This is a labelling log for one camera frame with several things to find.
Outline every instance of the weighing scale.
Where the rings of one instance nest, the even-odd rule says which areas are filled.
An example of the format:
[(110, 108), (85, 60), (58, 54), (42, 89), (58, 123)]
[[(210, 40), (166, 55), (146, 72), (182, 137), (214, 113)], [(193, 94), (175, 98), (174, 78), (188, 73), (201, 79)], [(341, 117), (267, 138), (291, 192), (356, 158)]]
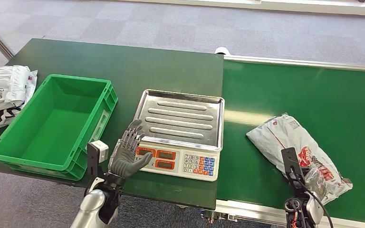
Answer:
[(135, 159), (148, 152), (153, 158), (141, 170), (217, 180), (223, 112), (221, 97), (145, 90), (134, 117), (142, 119), (145, 133)]

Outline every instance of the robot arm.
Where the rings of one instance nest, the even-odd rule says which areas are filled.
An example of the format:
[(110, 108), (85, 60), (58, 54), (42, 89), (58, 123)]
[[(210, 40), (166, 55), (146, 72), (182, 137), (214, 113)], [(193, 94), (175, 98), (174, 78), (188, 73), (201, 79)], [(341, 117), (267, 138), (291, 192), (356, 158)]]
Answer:
[(87, 168), (95, 177), (83, 198), (71, 228), (106, 228), (116, 218), (125, 179), (149, 163), (152, 153), (135, 160), (136, 148), (144, 134), (139, 134), (142, 121), (134, 120), (118, 140), (110, 157), (108, 172), (99, 164), (107, 159), (108, 146), (101, 141), (87, 145)]
[(320, 223), (324, 212), (330, 226), (333, 227), (331, 218), (327, 214), (321, 201), (305, 186), (303, 172), (295, 148), (281, 151), (285, 173), (292, 187), (294, 197), (285, 201), (286, 227), (287, 228), (315, 228)]

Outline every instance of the stainless steel tray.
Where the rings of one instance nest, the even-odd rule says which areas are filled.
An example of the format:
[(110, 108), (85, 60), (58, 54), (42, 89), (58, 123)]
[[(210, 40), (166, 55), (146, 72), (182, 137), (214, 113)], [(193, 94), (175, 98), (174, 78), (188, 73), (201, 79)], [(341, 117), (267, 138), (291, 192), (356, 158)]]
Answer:
[(223, 112), (221, 97), (145, 90), (134, 118), (143, 121), (142, 141), (218, 152)]

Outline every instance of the plastic bag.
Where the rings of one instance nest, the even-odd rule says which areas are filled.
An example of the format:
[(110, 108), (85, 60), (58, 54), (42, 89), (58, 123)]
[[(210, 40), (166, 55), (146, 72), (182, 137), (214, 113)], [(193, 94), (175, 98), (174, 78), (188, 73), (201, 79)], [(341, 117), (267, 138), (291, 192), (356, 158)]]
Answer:
[(27, 66), (0, 67), (0, 110), (18, 107), (25, 101)]
[(11, 107), (7, 109), (0, 110), (0, 128), (10, 124), (14, 118), (20, 113), (22, 108), (27, 104), (27, 102), (31, 99), (36, 90), (37, 84), (37, 70), (30, 73), (27, 79), (27, 83), (25, 86), (25, 100), (20, 106)]
[(328, 155), (292, 116), (283, 114), (274, 117), (248, 132), (247, 137), (285, 177), (280, 151), (294, 147), (300, 166), (310, 168), (305, 176), (306, 186), (316, 192), (323, 204), (338, 198), (353, 187), (350, 180), (339, 174)]

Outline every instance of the green bin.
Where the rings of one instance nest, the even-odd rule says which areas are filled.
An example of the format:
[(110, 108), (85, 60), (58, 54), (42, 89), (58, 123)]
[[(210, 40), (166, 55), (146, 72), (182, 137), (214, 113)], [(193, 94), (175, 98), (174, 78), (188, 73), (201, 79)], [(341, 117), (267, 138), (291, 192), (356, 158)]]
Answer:
[(108, 80), (49, 75), (0, 136), (0, 162), (14, 170), (80, 180), (87, 143), (100, 139), (117, 101)]

